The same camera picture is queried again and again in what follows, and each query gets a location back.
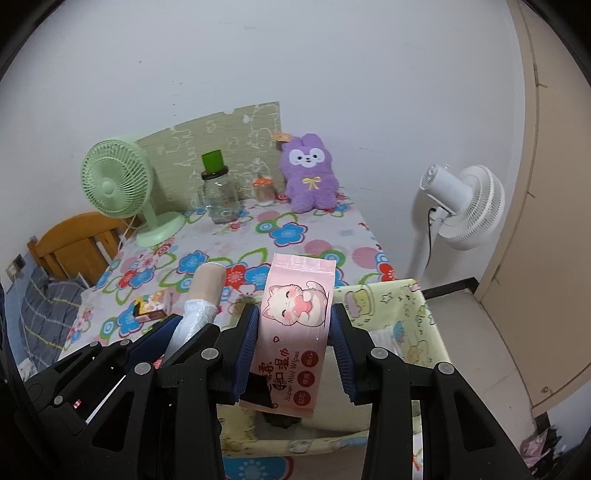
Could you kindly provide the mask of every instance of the white tile floor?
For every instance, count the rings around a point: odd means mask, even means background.
[[[491,319],[469,291],[427,303],[452,363],[519,448],[535,431],[530,399]]]

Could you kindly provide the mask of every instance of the yellow ribbon bow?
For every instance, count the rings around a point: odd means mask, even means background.
[[[317,183],[320,183],[321,181],[322,181],[322,179],[320,177],[314,177],[313,179],[310,179],[310,178],[302,179],[301,182],[304,185],[308,185],[308,190],[311,190],[311,189],[320,190],[320,187],[317,185]]]

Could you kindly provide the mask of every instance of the beige door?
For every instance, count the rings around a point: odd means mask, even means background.
[[[538,415],[591,378],[591,87],[552,29],[524,14],[537,142],[521,217],[482,304]]]

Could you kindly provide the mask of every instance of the glass jar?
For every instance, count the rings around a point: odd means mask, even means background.
[[[215,173],[203,172],[203,198],[213,223],[235,222],[240,217],[240,202],[236,187],[224,166]]]

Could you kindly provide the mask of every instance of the green desk fan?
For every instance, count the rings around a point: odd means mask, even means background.
[[[121,140],[105,140],[90,149],[80,171],[82,190],[88,201],[103,215],[127,218],[144,215],[136,243],[151,247],[164,242],[184,225],[183,215],[166,212],[156,215],[150,199],[154,173],[139,146]]]

